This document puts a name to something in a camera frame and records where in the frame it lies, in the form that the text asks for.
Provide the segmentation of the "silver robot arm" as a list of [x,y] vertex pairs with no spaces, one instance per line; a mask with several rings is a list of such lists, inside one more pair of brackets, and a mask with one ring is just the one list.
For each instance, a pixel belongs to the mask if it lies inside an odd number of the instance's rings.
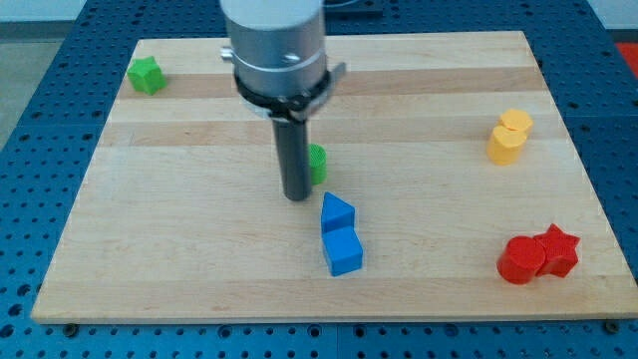
[[328,68],[321,0],[221,0],[239,94],[254,112],[305,123],[331,97],[346,64]]

